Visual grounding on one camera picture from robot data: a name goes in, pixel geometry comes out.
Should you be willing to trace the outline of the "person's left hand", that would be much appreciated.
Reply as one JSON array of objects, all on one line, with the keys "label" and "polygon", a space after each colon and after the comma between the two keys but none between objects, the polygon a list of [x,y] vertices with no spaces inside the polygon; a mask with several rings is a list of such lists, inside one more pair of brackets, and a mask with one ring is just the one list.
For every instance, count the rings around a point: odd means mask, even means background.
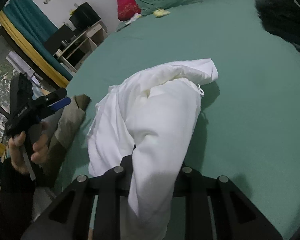
[{"label": "person's left hand", "polygon": [[[21,132],[15,137],[11,137],[8,141],[8,149],[10,154],[10,164],[8,160],[5,161],[6,172],[9,174],[27,174],[28,169],[21,152],[26,139],[26,133]],[[48,136],[42,132],[39,139],[33,144],[32,149],[34,153],[30,156],[30,161],[34,164],[42,164],[47,160],[47,141]]]}]

